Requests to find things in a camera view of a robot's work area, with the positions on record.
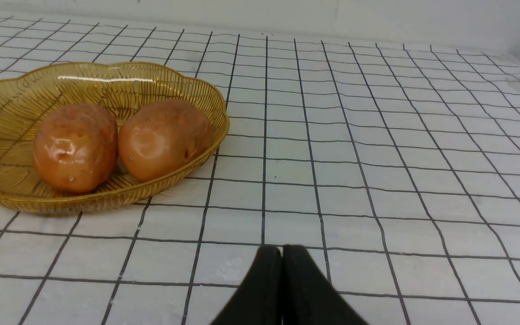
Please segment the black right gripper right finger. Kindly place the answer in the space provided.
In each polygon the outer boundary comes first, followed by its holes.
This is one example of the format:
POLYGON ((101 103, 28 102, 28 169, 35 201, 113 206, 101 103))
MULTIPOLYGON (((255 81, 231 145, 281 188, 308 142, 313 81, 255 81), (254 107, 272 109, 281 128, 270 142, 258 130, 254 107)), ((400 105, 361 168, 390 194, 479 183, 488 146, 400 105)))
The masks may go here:
POLYGON ((305 247, 283 247, 284 325, 366 323, 334 290, 305 247))

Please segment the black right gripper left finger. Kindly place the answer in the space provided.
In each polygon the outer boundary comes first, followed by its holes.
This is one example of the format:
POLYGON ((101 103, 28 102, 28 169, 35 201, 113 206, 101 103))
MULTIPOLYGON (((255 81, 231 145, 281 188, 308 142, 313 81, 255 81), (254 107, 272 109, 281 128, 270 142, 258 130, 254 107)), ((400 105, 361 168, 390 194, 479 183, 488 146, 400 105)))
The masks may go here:
POLYGON ((260 246, 238 289, 212 321, 213 325, 280 325, 282 255, 277 247, 260 246))

